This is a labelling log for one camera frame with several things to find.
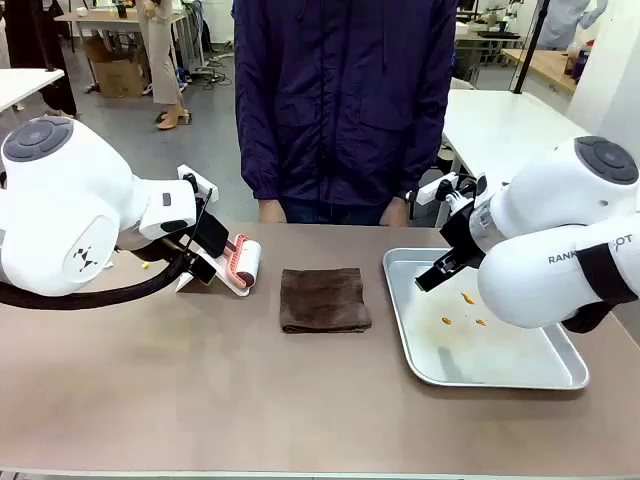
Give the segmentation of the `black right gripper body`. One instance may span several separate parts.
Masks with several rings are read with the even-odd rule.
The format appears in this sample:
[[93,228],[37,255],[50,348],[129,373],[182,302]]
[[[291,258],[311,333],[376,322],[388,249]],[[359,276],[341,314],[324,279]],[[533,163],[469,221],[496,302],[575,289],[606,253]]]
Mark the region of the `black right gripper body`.
[[478,247],[471,234],[470,217],[474,210],[467,204],[451,215],[440,230],[440,235],[450,246],[442,258],[445,264],[480,264],[485,253]]

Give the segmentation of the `grey table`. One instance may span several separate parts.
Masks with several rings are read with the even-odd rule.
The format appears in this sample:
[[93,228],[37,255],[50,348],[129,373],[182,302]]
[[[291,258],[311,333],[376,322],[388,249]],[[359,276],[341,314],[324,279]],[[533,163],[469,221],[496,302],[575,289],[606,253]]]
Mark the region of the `grey table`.
[[475,85],[480,71],[488,67],[504,67],[503,49],[520,49],[524,39],[518,40],[484,39],[477,35],[479,31],[469,28],[455,37],[454,77]]

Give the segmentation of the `person in black clothes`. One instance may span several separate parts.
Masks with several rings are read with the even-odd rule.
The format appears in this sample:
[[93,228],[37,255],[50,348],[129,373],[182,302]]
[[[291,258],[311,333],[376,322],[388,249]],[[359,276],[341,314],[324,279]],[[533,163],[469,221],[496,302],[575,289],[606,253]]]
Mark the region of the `person in black clothes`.
[[40,94],[51,115],[77,117],[77,107],[54,18],[62,13],[57,0],[4,0],[5,32],[13,68],[61,70],[63,76]]

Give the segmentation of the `brown cardboard box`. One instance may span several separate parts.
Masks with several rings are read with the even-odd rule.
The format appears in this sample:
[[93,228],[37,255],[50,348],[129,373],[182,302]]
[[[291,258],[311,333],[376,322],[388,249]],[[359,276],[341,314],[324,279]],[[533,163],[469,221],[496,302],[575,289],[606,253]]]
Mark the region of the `brown cardboard box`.
[[91,38],[83,42],[93,67],[96,83],[107,98],[140,97],[150,84],[148,60],[143,46],[133,50],[108,50],[104,41]]

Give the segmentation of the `wooden table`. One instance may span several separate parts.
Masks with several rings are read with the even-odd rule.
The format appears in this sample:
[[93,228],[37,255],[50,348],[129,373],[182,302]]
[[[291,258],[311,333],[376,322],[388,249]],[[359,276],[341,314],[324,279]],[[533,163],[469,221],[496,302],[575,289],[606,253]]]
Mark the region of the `wooden table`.
[[524,87],[571,97],[576,90],[576,81],[565,74],[566,61],[566,52],[535,50]]
[[[141,31],[137,11],[128,9],[127,16],[120,18],[114,9],[90,9],[85,15],[77,11],[65,13],[54,18],[56,22],[72,23],[73,31],[81,39],[86,31],[138,33]],[[170,16],[172,34],[176,37],[177,46],[171,47],[171,52],[181,53],[184,68],[192,69],[193,62],[201,59],[201,38],[195,27],[191,26],[185,10],[173,12]]]

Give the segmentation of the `person's left hand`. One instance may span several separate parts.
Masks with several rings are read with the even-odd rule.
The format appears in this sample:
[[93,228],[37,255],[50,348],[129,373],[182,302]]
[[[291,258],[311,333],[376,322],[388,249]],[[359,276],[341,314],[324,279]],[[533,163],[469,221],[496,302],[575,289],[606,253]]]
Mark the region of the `person's left hand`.
[[409,204],[406,200],[394,197],[384,210],[379,225],[404,228],[408,226]]

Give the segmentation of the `person's left forearm purple sleeve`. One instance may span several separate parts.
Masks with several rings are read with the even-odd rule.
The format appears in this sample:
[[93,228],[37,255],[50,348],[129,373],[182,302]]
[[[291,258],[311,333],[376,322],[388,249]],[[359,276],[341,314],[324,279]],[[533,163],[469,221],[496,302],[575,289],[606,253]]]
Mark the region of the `person's left forearm purple sleeve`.
[[447,105],[447,93],[417,105],[400,163],[397,197],[411,197],[419,189],[424,173],[435,163],[442,143]]

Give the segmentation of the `brown microfibre cloth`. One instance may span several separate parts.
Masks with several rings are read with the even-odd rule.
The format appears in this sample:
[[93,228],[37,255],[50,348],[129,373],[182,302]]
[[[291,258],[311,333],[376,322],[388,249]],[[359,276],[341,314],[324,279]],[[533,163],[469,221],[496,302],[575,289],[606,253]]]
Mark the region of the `brown microfibre cloth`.
[[280,327],[286,334],[360,333],[372,326],[359,268],[284,269]]

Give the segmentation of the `silver metal tray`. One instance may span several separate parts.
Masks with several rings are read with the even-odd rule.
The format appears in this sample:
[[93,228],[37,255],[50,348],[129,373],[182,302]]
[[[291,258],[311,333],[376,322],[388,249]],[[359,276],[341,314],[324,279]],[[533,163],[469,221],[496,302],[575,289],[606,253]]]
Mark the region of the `silver metal tray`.
[[[481,300],[475,269],[421,291],[415,278],[444,253],[394,248],[383,257],[405,358],[420,380],[446,387],[564,391],[588,385],[588,367],[565,331],[558,325],[527,330],[497,319]],[[462,292],[475,304],[467,304]],[[487,326],[476,324],[478,319]]]

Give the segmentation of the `person's right forearm purple sleeve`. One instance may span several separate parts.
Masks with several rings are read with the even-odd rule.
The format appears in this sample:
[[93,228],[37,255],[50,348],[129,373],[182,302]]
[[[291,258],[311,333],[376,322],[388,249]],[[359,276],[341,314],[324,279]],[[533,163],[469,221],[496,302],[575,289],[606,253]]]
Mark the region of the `person's right forearm purple sleeve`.
[[273,125],[273,102],[262,77],[236,71],[236,126],[241,175],[260,201],[279,196],[279,159]]

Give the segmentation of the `person's blue jeans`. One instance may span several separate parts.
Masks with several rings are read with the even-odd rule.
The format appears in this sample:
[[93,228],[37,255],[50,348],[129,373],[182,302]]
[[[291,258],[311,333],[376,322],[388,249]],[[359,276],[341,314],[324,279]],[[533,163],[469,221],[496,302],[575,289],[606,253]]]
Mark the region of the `person's blue jeans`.
[[279,200],[288,223],[378,226],[386,205],[337,205],[318,200]]

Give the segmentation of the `person's purple jacket torso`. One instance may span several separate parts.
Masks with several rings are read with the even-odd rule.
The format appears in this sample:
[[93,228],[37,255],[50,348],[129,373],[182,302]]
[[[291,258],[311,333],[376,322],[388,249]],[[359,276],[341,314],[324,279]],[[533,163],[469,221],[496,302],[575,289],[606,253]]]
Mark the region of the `person's purple jacket torso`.
[[448,94],[457,0],[234,0],[236,71],[273,102],[278,198],[396,196],[417,105]]

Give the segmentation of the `dark bottle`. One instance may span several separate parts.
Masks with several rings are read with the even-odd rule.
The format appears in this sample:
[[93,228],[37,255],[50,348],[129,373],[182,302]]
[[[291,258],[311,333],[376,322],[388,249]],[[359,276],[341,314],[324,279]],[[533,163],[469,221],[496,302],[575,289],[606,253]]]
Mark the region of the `dark bottle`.
[[576,83],[579,82],[584,69],[586,67],[586,63],[588,62],[589,56],[591,54],[592,44],[585,43],[579,51],[579,54],[576,58],[576,62],[574,65],[574,70],[572,73],[572,78]]

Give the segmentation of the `black slanted pole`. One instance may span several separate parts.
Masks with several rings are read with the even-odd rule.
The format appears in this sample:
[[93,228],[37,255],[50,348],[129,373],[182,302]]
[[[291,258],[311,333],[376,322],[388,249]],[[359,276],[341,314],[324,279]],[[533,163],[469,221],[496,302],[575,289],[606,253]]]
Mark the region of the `black slanted pole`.
[[544,22],[546,20],[547,14],[548,14],[548,8],[549,8],[549,4],[550,4],[550,0],[539,0],[538,1],[538,14],[537,14],[537,18],[535,21],[535,25],[534,25],[534,29],[533,29],[533,33],[531,35],[530,38],[530,42],[529,42],[529,46],[526,49],[526,55],[524,57],[524,62],[521,64],[521,68],[519,73],[517,74],[516,78],[516,83],[514,88],[512,89],[512,93],[513,94],[522,94],[523,93],[523,87],[524,87],[524,83],[526,81],[527,78],[527,74],[533,59],[533,55],[534,52],[536,50],[537,44],[538,44],[538,40],[544,25]]

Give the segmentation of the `person in light blue shirt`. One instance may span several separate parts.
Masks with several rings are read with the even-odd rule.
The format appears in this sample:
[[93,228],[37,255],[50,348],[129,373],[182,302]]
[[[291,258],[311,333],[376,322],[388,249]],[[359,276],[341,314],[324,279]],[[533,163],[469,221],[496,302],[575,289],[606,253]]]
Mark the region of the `person in light blue shirt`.
[[577,28],[589,29],[605,12],[609,0],[549,0],[537,48],[566,51]]

